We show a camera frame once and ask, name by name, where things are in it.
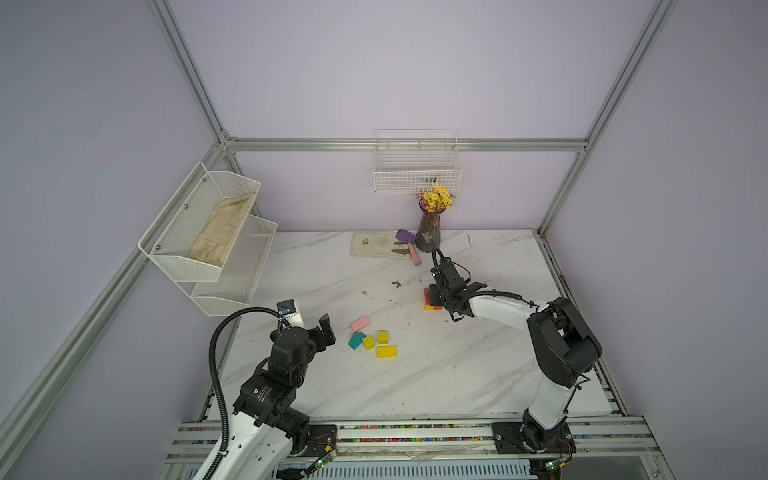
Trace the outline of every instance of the black mounting plate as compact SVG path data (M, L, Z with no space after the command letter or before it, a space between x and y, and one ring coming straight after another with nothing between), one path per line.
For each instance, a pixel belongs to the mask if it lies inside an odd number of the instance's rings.
M319 458L326 454L326 446L336 447L335 425L310 425L310 434L306 441L306 450L302 457Z
M496 444L496 453L499 455L509 455L514 453L528 453L522 445L523 438L520 433L520 428L523 426L523 422L496 422L491 424L493 430L493 442ZM563 439L571 446L571 452L576 451L576 445L574 444L573 435L568 425L563 423L560 428L560 432L557 434L557 438ZM552 447L544 450L542 453L565 453L564 447L560 442L555 443Z

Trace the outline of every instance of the yellow rectangular block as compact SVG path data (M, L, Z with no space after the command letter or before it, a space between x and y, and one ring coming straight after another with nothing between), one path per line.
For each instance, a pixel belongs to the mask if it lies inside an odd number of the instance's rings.
M362 346L364 346L366 350L370 350L376 346L376 342L373 341L372 336L368 335L366 338L362 339Z
M393 356L397 356L397 347L392 346L380 346L376 349L376 356L380 359L387 359Z

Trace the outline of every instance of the pink block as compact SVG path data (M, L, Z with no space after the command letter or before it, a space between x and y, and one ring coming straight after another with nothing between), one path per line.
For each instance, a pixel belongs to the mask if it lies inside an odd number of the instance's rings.
M352 327L353 332L359 332L360 330L366 328L370 324L371 324L371 319L368 318L368 316L366 315L363 318L352 322L350 326Z

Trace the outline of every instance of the flower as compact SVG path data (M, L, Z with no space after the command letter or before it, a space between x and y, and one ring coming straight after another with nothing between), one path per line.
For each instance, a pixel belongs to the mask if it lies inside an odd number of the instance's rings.
M428 212L449 210L453 205L453 199L448 188L441 184L433 184L429 190L419 194L419 203Z

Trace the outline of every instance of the table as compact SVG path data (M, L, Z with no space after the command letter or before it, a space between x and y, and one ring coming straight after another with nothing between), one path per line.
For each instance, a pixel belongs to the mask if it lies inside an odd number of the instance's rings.
M292 407L329 421L521 416L541 376L528 334L490 319L454 323L444 310L424 310L431 257L422 254L420 266L351 257L352 234L278 233L270 249L252 305L275 308L293 298L307 328L328 313L337 338L310 363ZM441 249L489 288L531 300L559 296L531 230L443 231ZM364 315L372 322L366 333L376 338L379 330L389 332L396 358L347 346L349 324ZM272 316L243 316L222 372L228 405L269 356L275 327ZM594 371L588 376L593 381L576 392L570 416L611 413ZM218 409L210 410L209 419L218 420Z

